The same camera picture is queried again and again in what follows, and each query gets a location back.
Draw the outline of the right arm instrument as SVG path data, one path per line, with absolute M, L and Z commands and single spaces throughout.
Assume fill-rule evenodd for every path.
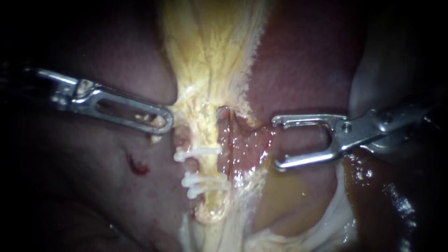
M 374 154 L 392 152 L 404 144 L 435 110 L 436 103 L 417 100 L 381 110 L 369 110 L 364 115 L 345 120 L 340 125 L 340 153 L 355 147 Z

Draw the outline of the right arm instrument jaw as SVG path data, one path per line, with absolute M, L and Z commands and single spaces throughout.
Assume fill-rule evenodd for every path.
M 339 114 L 284 114 L 271 119 L 273 127 L 281 126 L 284 130 L 300 126 L 319 126 L 332 133 L 338 123 L 347 122 L 348 118 Z
M 285 155 L 283 160 L 274 160 L 274 164 L 279 172 L 297 170 L 304 166 L 333 161 L 341 157 L 350 148 L 350 145 L 348 137 L 334 136 L 329 147 L 323 151 L 295 156 Z

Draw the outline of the left arm instrument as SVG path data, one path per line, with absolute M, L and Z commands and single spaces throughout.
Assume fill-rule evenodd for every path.
M 99 92 L 101 85 L 94 81 L 75 78 L 52 70 L 37 68 L 39 79 L 50 81 L 49 100 L 56 109 L 70 112 L 91 112 L 96 102 L 92 97 Z

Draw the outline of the left arm instrument jaw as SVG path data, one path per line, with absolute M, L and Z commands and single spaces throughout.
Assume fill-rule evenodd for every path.
M 168 133 L 174 123 L 167 108 L 104 87 L 76 91 L 71 111 L 152 135 Z

